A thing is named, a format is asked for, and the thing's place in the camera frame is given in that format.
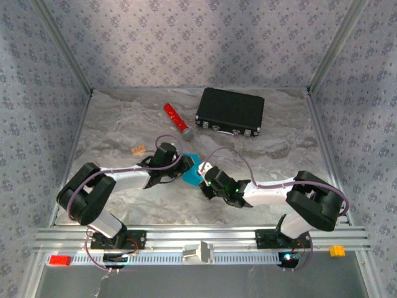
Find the red glitter tube grey cap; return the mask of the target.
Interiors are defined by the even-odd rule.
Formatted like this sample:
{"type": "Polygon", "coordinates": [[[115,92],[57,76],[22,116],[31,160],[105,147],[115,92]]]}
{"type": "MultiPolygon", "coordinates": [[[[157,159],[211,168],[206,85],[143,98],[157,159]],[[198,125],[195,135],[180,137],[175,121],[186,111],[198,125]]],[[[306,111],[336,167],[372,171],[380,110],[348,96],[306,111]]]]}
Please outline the red glitter tube grey cap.
{"type": "Polygon", "coordinates": [[[182,138],[184,140],[191,141],[194,137],[193,130],[185,123],[173,106],[170,103],[166,103],[163,106],[163,109],[180,131],[182,138]]]}

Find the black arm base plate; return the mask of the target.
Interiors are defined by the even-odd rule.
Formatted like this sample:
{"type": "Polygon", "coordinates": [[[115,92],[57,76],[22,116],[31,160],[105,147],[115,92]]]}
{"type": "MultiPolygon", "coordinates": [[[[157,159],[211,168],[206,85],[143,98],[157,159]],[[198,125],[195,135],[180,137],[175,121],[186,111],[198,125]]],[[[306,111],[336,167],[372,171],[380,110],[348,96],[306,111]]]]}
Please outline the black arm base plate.
{"type": "Polygon", "coordinates": [[[93,250],[142,250],[146,244],[145,230],[120,231],[113,238],[95,232],[90,248],[93,250]]]}
{"type": "Polygon", "coordinates": [[[258,249],[292,249],[310,248],[308,233],[300,235],[296,239],[289,238],[276,229],[255,230],[255,240],[258,249]]]}

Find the red toy brick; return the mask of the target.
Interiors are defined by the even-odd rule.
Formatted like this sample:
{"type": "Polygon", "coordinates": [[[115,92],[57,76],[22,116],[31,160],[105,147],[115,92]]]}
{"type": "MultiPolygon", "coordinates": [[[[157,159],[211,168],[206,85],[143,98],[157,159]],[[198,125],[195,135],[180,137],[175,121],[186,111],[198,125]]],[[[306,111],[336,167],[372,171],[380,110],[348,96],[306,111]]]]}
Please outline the red toy brick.
{"type": "Polygon", "coordinates": [[[69,266],[72,257],[68,255],[51,255],[48,264],[51,266],[69,266]]]}

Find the aluminium frame post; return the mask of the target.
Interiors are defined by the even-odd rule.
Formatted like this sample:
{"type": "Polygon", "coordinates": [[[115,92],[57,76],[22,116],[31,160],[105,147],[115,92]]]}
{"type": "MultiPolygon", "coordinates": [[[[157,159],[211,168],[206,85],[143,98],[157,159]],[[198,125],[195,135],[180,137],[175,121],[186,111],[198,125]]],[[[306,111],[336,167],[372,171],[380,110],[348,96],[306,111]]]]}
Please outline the aluminium frame post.
{"type": "Polygon", "coordinates": [[[55,42],[55,45],[63,58],[65,63],[70,68],[72,74],[74,75],[76,81],[80,85],[81,89],[88,95],[91,94],[92,88],[86,79],[82,68],[80,67],[77,59],[75,59],[70,46],[68,45],[66,39],[61,33],[60,28],[52,16],[49,8],[47,7],[44,0],[30,0],[33,8],[36,10],[40,20],[43,22],[45,28],[50,34],[51,38],[55,42]]]}
{"type": "Polygon", "coordinates": [[[316,94],[318,91],[368,2],[369,0],[351,0],[348,10],[341,19],[339,27],[308,85],[308,94],[310,96],[316,94]]]}

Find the circuit board with LED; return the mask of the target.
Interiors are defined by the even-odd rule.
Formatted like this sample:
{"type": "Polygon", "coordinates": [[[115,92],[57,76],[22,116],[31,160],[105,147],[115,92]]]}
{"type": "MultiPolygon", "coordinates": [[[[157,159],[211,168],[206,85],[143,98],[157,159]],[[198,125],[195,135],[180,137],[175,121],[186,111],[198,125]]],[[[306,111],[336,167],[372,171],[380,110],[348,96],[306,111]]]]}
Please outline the circuit board with LED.
{"type": "Polygon", "coordinates": [[[279,261],[277,265],[283,269],[296,269],[303,256],[297,252],[279,252],[279,261]]]}
{"type": "Polygon", "coordinates": [[[104,253],[102,262],[107,269],[122,269],[129,263],[131,256],[135,256],[135,254],[132,252],[104,253]]]}

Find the aluminium mounting rail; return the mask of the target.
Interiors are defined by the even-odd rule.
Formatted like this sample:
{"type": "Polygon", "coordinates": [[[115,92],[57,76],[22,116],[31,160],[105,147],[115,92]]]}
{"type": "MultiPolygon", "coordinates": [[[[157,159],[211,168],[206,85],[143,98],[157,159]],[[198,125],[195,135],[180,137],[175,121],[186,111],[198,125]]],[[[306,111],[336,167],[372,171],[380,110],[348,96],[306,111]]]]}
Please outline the aluminium mounting rail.
{"type": "MultiPolygon", "coordinates": [[[[148,251],[181,251],[186,245],[200,241],[213,245],[218,251],[248,251],[256,249],[255,231],[272,230],[273,226],[216,226],[216,225],[137,225],[129,230],[145,230],[145,249],[148,251]]],[[[40,228],[30,247],[43,251],[81,251],[87,229],[77,225],[40,228]]],[[[310,231],[315,251],[327,251],[340,245],[346,251],[371,249],[367,232],[360,226],[337,226],[332,232],[310,231]]]]}

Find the black hard case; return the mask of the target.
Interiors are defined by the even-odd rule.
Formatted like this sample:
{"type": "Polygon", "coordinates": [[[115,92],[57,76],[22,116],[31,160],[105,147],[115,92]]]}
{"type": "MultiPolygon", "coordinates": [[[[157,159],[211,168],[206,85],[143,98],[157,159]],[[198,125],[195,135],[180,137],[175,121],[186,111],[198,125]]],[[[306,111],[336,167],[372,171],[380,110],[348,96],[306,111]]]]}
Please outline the black hard case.
{"type": "Polygon", "coordinates": [[[260,96],[205,88],[195,123],[203,129],[256,137],[261,132],[264,104],[260,96]]]}

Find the grey metal bracket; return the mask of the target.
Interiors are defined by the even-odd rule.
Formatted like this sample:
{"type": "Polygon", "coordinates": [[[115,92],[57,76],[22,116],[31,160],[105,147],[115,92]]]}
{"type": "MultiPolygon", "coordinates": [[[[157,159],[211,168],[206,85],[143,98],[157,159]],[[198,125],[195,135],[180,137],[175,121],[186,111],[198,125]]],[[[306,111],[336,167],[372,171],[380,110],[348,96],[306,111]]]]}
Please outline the grey metal bracket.
{"type": "Polygon", "coordinates": [[[208,242],[186,245],[182,250],[184,264],[213,264],[215,262],[214,247],[208,242]]]}

